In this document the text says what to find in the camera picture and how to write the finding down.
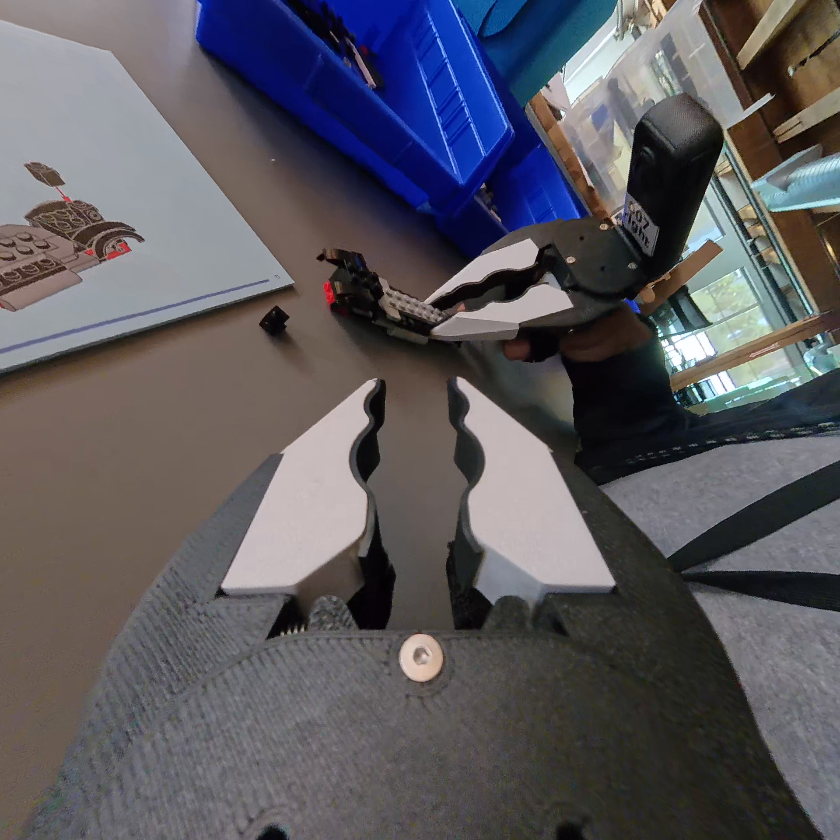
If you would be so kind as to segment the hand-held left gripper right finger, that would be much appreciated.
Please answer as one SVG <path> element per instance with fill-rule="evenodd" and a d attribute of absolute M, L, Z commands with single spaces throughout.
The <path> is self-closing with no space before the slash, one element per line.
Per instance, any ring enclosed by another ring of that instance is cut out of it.
<path fill-rule="evenodd" d="M 466 479 L 448 584 L 456 621 L 501 598 L 601 595 L 616 582 L 542 440 L 462 377 L 448 382 L 455 464 Z"/>

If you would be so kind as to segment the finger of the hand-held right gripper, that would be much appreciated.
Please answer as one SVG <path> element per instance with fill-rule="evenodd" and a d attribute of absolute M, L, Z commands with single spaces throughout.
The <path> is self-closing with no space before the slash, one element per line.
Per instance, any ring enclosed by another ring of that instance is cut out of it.
<path fill-rule="evenodd" d="M 436 289 L 425 303 L 440 310 L 477 312 L 493 302 L 521 298 L 529 289 L 552 286 L 539 263 L 540 247 L 530 238 L 472 259 Z"/>
<path fill-rule="evenodd" d="M 510 340 L 522 327 L 552 327 L 573 311 L 570 295 L 556 283 L 540 282 L 519 297 L 457 310 L 433 327 L 429 339 L 442 342 Z"/>

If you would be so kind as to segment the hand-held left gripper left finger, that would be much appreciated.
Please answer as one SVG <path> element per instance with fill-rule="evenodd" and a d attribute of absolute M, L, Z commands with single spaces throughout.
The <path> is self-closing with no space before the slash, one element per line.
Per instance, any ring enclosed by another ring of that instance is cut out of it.
<path fill-rule="evenodd" d="M 222 581 L 226 595 L 288 595 L 301 614 L 336 596 L 357 624 L 387 624 L 396 573 L 369 478 L 385 382 L 362 384 L 280 453 Z"/>

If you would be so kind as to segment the blue plastic bin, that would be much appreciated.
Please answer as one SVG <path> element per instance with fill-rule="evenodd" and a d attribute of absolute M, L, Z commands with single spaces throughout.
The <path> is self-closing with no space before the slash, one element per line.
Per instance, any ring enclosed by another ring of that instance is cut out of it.
<path fill-rule="evenodd" d="M 532 149 L 519 163 L 499 163 L 484 184 L 493 192 L 501 224 L 476 197 L 479 191 L 457 213 L 434 220 L 437 231 L 469 259 L 521 228 L 590 214 L 542 146 Z"/>
<path fill-rule="evenodd" d="M 467 22 L 449 1 L 326 6 L 376 88 L 287 2 L 201 2 L 196 40 L 411 206 L 456 214 L 514 135 Z"/>

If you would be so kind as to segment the grey black toy brick model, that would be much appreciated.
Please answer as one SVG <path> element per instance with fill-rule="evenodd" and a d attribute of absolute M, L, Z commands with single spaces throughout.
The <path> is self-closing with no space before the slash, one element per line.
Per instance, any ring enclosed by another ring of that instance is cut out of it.
<path fill-rule="evenodd" d="M 453 309 L 440 310 L 391 287 L 367 266 L 361 253 L 325 248 L 317 259 L 334 267 L 323 286 L 332 313 L 362 319 L 388 335 L 420 344 L 455 314 Z"/>

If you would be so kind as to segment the pile of red black bricks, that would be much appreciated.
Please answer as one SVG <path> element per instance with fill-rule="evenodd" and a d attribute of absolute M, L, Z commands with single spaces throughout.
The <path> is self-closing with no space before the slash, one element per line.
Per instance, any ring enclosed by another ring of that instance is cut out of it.
<path fill-rule="evenodd" d="M 369 89 L 383 92 L 385 84 L 376 52 L 357 40 L 332 6 L 324 1 L 285 1 L 284 4 L 341 58 L 346 67 L 357 71 Z"/>

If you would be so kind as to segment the person's right forearm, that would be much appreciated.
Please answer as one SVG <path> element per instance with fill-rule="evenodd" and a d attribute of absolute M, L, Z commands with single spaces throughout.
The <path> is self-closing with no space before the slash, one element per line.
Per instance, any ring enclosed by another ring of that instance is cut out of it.
<path fill-rule="evenodd" d="M 618 338 L 617 328 L 607 329 L 603 339 L 586 329 L 560 345 L 579 438 L 575 463 L 601 482 L 628 460 L 684 443 L 706 422 L 677 403 L 657 335 L 644 321 L 631 320 L 641 335 L 629 342 L 609 344 Z"/>

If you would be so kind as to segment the grey desk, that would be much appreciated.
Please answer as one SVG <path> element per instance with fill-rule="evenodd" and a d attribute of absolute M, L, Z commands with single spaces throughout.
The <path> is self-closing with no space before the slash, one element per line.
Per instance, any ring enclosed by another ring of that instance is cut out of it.
<path fill-rule="evenodd" d="M 421 347 L 328 310 L 324 247 L 426 297 L 465 261 L 430 220 L 194 37 L 194 2 L 2 2 L 2 19 L 110 50 L 294 288 L 2 379 L 2 838 L 53 783 L 117 632 L 179 548 L 270 454 L 386 382 L 371 487 L 396 569 L 392 628 L 452 626 L 444 563 L 464 480 L 446 381 L 463 375 L 569 443 L 559 362 Z M 276 338 L 259 321 L 289 314 Z"/>

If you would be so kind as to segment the person's right hand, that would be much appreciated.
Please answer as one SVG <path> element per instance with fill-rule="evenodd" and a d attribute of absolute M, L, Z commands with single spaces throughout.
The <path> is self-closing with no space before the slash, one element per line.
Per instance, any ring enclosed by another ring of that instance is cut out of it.
<path fill-rule="evenodd" d="M 510 361 L 537 363 L 560 354 L 567 360 L 594 363 L 645 346 L 653 340 L 648 322 L 623 303 L 619 308 L 577 327 L 521 330 L 502 342 Z"/>

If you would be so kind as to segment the brown cardboard sheet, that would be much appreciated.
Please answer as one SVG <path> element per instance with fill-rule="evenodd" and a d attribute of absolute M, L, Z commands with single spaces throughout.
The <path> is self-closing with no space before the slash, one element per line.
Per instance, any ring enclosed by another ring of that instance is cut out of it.
<path fill-rule="evenodd" d="M 720 253 L 722 253 L 722 247 L 708 240 L 703 246 L 682 259 L 671 271 L 648 284 L 639 292 L 636 299 L 641 314 L 645 317 L 651 316 L 657 308 L 686 286 Z"/>

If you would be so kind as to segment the stack of clear storage boxes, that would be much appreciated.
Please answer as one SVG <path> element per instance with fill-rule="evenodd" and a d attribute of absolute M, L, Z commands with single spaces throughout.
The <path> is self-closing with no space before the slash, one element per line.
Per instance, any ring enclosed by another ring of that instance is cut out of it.
<path fill-rule="evenodd" d="M 770 93 L 757 101 L 739 97 L 700 18 L 700 2 L 694 1 L 672 6 L 560 122 L 610 215 L 624 204 L 637 123 L 653 104 L 682 92 L 706 107 L 725 130 L 773 99 Z"/>

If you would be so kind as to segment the blue felt bag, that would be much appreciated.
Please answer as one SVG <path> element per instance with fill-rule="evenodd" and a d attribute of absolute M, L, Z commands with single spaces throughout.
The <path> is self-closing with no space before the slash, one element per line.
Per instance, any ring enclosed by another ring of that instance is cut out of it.
<path fill-rule="evenodd" d="M 616 11 L 616 1 L 454 1 L 525 106 Z"/>

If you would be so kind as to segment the light blue instruction booklet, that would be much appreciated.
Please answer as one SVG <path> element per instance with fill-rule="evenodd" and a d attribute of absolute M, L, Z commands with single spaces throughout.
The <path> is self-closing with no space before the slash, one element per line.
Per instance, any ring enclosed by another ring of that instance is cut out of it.
<path fill-rule="evenodd" d="M 111 53 L 1 48 L 2 373 L 292 286 Z"/>

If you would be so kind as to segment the silver air duct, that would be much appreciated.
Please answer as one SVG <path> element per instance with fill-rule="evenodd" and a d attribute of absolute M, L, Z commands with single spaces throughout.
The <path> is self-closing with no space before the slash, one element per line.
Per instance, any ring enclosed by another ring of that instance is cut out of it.
<path fill-rule="evenodd" d="M 751 183 L 772 213 L 839 205 L 839 153 L 823 156 L 816 144 L 777 165 Z"/>

